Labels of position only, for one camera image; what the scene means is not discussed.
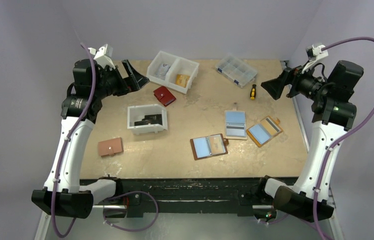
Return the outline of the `small white plastic bin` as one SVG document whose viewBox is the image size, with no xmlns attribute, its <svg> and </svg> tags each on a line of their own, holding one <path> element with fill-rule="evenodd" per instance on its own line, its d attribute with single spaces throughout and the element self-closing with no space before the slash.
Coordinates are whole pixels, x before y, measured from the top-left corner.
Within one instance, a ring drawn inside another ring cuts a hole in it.
<svg viewBox="0 0 374 240">
<path fill-rule="evenodd" d="M 140 121 L 145 115 L 162 114 L 162 125 L 134 126 L 134 122 Z M 146 133 L 158 133 L 168 130 L 167 110 L 159 104 L 134 105 L 127 107 L 127 128 L 135 135 Z"/>
</svg>

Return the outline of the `orange card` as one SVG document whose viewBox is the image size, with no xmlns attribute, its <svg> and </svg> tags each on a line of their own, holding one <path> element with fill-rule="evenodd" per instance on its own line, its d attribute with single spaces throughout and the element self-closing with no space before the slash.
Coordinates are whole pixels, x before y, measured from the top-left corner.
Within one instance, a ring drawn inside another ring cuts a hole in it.
<svg viewBox="0 0 374 240">
<path fill-rule="evenodd" d="M 209 146 L 210 146 L 210 153 L 213 156 L 222 155 L 226 153 L 226 148 L 224 144 L 224 139 L 220 134 L 211 135 L 208 138 Z"/>
</svg>

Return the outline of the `tan leather card holder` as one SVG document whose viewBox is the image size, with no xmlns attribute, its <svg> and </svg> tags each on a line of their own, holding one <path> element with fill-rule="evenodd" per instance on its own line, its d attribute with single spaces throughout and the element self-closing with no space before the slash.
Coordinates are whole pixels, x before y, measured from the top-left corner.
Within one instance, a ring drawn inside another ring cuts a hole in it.
<svg viewBox="0 0 374 240">
<path fill-rule="evenodd" d="M 209 136 L 212 136 L 212 135 L 192 138 L 192 139 L 190 139 L 190 145 L 191 145 L 191 149 L 192 149 L 193 158 L 194 158 L 195 161 L 202 160 L 202 159 L 207 159 L 207 158 L 211 158 L 211 157 L 217 157 L 217 156 L 221 156 L 221 155 L 227 155 L 229 153 L 228 149 L 227 149 L 227 145 L 229 144 L 228 139 L 225 138 L 222 133 L 213 134 L 213 135 L 221 135 L 222 136 L 222 138 L 224 139 L 226 153 L 225 154 L 220 154 L 220 155 L 211 155 L 208 138 L 209 138 Z"/>
</svg>

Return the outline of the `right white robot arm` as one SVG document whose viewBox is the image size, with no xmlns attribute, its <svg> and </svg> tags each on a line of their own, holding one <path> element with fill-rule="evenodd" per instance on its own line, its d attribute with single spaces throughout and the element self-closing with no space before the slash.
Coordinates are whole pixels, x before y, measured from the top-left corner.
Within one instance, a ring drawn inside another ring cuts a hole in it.
<svg viewBox="0 0 374 240">
<path fill-rule="evenodd" d="M 341 137 L 351 130 L 357 107 L 349 102 L 364 69 L 353 62 L 340 60 L 327 79 L 315 77 L 314 68 L 285 68 L 272 80 L 261 83 L 270 96 L 278 100 L 286 85 L 287 97 L 298 94 L 313 101 L 312 137 L 305 166 L 293 186 L 265 176 L 255 190 L 256 199 L 266 204 L 273 200 L 274 209 L 313 223 L 326 220 L 334 207 L 328 204 L 329 185 Z"/>
</svg>

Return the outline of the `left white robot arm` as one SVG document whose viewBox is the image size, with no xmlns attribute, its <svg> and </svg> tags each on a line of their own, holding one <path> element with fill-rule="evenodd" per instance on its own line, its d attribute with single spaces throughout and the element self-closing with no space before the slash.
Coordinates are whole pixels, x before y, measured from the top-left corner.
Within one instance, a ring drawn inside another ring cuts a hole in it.
<svg viewBox="0 0 374 240">
<path fill-rule="evenodd" d="M 124 191 L 116 177 L 101 177 L 80 186 L 80 169 L 85 147 L 95 126 L 102 100 L 142 89 L 149 78 L 128 60 L 122 61 L 128 76 L 117 68 L 102 67 L 95 60 L 82 59 L 72 69 L 74 81 L 61 104 L 61 135 L 52 169 L 42 189 L 34 190 L 31 201 L 49 215 L 85 219 L 93 206 L 106 199 L 116 205 Z"/>
</svg>

